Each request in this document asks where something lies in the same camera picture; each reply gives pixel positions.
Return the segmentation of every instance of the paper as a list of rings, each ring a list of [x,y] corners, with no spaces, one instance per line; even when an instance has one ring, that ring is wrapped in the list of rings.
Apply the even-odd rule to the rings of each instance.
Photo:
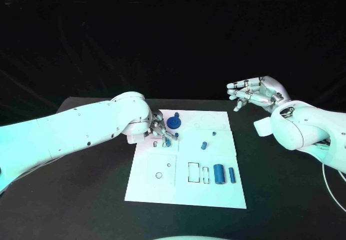
[[[178,112],[180,127],[167,127],[171,134],[178,133],[177,141],[171,141],[169,147],[162,147],[161,138],[149,135],[143,142],[136,143],[123,200],[244,209],[227,113],[159,111],[164,121]],[[224,171],[224,184],[214,184],[214,164],[221,164],[223,169],[233,168],[236,183],[230,183]]]

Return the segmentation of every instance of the dark backdrop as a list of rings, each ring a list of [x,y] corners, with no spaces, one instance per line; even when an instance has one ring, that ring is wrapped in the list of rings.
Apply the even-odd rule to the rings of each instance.
[[[226,84],[273,77],[292,99],[344,110],[344,9],[334,1],[5,0],[0,123],[64,98],[138,91],[226,100]]]

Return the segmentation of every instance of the robotic hand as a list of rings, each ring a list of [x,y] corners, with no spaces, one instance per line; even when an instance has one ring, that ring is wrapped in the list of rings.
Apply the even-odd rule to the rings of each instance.
[[[257,135],[272,134],[288,150],[308,153],[346,173],[346,113],[291,101],[285,88],[269,76],[229,83],[226,88],[229,99],[237,98],[233,111],[249,102],[270,113],[270,117],[253,122]]]
[[[165,131],[162,113],[151,112],[143,96],[125,92],[57,114],[0,127],[0,194],[38,167],[116,137],[129,144],[149,134],[177,140]]]

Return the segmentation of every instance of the black table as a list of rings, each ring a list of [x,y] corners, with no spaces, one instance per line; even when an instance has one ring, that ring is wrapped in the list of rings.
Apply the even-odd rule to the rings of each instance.
[[[58,112],[103,98],[70,97]],[[325,189],[319,162],[259,137],[269,114],[233,101],[146,99],[151,109],[227,111],[246,209],[123,201],[135,144],[115,139],[61,157],[15,181],[0,199],[0,239],[346,239],[346,213]],[[325,167],[335,198],[342,182]]]

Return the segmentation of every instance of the white robotic arm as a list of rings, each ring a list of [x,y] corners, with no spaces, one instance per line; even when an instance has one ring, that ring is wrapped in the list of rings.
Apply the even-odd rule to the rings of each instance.
[[[177,140],[143,96],[125,92],[57,114],[0,127],[0,194],[8,184],[66,154],[126,135],[129,144],[154,133]]]
[[[288,150],[311,154],[318,161],[346,173],[346,113],[329,112],[301,101],[291,101],[285,88],[269,76],[226,85],[237,111],[250,102],[270,117],[253,123],[257,135],[273,135]]]

